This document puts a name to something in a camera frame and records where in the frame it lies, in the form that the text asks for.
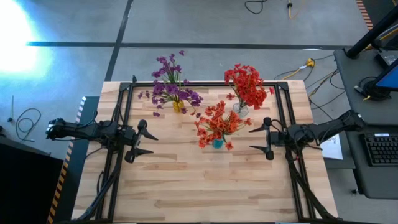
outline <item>flower bouquet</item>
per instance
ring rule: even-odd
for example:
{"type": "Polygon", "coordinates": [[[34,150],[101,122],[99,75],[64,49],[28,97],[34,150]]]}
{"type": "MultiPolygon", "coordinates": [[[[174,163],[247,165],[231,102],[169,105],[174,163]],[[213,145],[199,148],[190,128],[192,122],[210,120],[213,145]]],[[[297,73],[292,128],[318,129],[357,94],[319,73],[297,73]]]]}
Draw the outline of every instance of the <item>flower bouquet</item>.
{"type": "Polygon", "coordinates": [[[233,148],[232,142],[227,142],[225,136],[239,131],[245,127],[245,125],[252,125],[250,118],[243,121],[234,111],[231,111],[228,116],[223,119],[224,113],[225,102],[221,100],[217,103],[217,106],[209,106],[206,108],[205,114],[211,117],[210,119],[200,117],[199,121],[194,122],[198,129],[197,136],[200,136],[199,146],[201,148],[213,142],[213,147],[219,149],[225,142],[226,148],[231,150],[233,148]]]}
{"type": "Polygon", "coordinates": [[[227,94],[227,99],[232,100],[235,96],[239,99],[239,103],[233,105],[233,110],[240,118],[249,113],[248,106],[254,106],[258,110],[267,98],[259,72],[253,66],[237,64],[234,69],[225,71],[224,80],[234,90],[234,95],[227,94]]]}
{"type": "MultiPolygon", "coordinates": [[[[184,56],[184,51],[181,50],[180,55],[184,56]]],[[[197,92],[190,90],[185,87],[189,83],[187,79],[181,82],[181,66],[175,62],[175,55],[170,55],[169,62],[165,57],[158,57],[156,60],[162,64],[162,68],[159,71],[152,73],[152,76],[156,79],[154,80],[154,90],[152,92],[152,103],[157,105],[157,111],[154,112],[154,116],[159,117],[158,111],[163,109],[163,105],[172,102],[176,113],[187,113],[187,109],[184,105],[184,100],[188,102],[194,109],[191,115],[196,113],[195,106],[200,106],[203,97],[201,97],[197,92]]]]}

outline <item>computer monitor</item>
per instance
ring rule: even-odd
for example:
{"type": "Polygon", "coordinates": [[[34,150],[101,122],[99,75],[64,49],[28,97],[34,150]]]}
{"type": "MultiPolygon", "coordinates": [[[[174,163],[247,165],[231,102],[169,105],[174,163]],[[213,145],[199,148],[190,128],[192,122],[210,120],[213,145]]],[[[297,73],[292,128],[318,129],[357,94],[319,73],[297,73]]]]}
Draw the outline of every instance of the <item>computer monitor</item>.
{"type": "Polygon", "coordinates": [[[398,91],[398,60],[388,66],[373,83],[378,89],[398,91]]]}

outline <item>teal vase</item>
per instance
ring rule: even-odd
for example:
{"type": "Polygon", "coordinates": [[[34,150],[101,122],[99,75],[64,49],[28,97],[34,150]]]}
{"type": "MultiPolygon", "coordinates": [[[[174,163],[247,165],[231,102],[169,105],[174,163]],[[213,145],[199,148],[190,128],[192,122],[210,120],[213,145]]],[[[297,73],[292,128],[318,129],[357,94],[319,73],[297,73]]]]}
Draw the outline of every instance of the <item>teal vase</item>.
{"type": "Polygon", "coordinates": [[[222,139],[214,139],[213,140],[213,147],[215,149],[219,149],[219,148],[223,147],[223,144],[224,144],[224,140],[222,140],[222,139]]]}

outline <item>yellow vase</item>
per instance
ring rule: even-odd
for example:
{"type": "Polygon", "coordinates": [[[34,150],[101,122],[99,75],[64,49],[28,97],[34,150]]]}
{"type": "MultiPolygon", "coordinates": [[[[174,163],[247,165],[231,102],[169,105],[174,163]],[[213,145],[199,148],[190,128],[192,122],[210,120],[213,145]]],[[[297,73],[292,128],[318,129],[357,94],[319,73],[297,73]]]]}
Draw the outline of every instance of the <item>yellow vase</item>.
{"type": "Polygon", "coordinates": [[[173,101],[173,108],[176,113],[181,113],[181,109],[184,108],[184,101],[179,102],[173,101]]]}

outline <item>white paper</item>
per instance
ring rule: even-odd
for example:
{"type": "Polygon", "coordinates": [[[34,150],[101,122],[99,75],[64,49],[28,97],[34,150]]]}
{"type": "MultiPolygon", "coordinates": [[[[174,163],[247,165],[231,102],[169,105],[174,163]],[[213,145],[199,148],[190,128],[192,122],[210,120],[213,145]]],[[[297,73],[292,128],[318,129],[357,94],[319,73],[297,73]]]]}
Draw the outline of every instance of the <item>white paper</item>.
{"type": "Polygon", "coordinates": [[[343,159],[341,153],[340,137],[338,134],[321,143],[322,155],[329,159],[343,159]]]}

